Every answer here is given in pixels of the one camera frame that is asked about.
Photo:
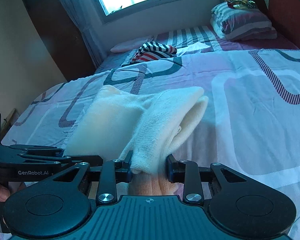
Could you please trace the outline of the pink flat pillow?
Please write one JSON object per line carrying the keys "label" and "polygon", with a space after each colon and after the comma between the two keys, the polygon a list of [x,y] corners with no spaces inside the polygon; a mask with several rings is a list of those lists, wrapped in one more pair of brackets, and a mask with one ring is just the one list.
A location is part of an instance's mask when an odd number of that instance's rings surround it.
{"label": "pink flat pillow", "polygon": [[133,40],[125,41],[113,46],[110,51],[112,53],[124,53],[133,49],[139,49],[144,43],[151,42],[153,40],[154,36],[152,35],[135,38]]}

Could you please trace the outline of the striped folded pillow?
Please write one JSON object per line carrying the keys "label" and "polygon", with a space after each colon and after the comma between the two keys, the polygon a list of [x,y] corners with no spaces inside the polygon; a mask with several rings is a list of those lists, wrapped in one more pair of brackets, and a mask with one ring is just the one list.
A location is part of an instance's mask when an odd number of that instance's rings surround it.
{"label": "striped folded pillow", "polygon": [[211,10],[210,24],[220,39],[228,41],[274,40],[277,31],[258,9],[232,9],[223,2]]}

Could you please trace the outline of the gold red patterned cloth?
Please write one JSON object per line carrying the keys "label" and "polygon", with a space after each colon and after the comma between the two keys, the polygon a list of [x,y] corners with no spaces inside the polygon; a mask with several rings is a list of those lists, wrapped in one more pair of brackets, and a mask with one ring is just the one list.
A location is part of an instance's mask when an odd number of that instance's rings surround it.
{"label": "gold red patterned cloth", "polygon": [[231,9],[257,9],[257,5],[252,0],[225,0]]}

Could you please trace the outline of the dark brown wooden wardrobe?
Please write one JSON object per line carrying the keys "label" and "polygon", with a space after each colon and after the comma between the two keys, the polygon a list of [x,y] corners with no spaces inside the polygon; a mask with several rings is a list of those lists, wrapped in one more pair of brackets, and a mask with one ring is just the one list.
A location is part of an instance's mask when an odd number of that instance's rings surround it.
{"label": "dark brown wooden wardrobe", "polygon": [[95,65],[79,29],[59,0],[22,0],[47,51],[67,81],[93,75]]}

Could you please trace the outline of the grey sheer curtain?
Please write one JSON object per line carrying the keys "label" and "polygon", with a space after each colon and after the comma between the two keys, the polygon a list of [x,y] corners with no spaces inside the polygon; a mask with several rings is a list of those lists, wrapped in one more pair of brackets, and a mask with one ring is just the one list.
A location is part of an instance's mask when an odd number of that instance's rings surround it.
{"label": "grey sheer curtain", "polygon": [[96,0],[59,0],[68,16],[78,28],[84,44],[98,68],[107,57],[107,52],[98,36],[94,20],[97,17]]}

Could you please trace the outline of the cream knit sweater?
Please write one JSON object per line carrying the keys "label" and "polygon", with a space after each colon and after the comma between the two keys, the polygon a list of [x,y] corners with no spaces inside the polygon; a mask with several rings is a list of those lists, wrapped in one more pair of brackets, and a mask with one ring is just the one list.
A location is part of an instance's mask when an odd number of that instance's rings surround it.
{"label": "cream knit sweater", "polygon": [[200,87],[134,95],[103,86],[65,147],[67,156],[125,159],[132,152],[131,195],[170,195],[177,186],[165,176],[165,159],[202,120],[208,97]]}

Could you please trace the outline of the striped red white black garment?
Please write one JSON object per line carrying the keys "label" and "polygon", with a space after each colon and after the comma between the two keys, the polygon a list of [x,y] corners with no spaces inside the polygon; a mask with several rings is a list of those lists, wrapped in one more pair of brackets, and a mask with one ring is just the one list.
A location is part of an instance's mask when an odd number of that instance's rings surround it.
{"label": "striped red white black garment", "polygon": [[144,43],[134,54],[129,62],[131,64],[157,61],[160,59],[168,59],[176,57],[177,48],[172,45],[161,44],[158,42],[146,42]]}

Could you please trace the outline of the patterned pink white bedspread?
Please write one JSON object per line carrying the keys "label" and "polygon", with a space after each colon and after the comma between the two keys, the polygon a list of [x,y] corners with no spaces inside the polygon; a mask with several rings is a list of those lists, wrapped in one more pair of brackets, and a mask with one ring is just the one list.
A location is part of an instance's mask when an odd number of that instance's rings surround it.
{"label": "patterned pink white bedspread", "polygon": [[200,86],[203,120],[176,156],[221,162],[289,196],[300,239],[300,51],[282,37],[131,66],[107,66],[38,96],[3,138],[4,145],[65,147],[102,85],[133,94]]}

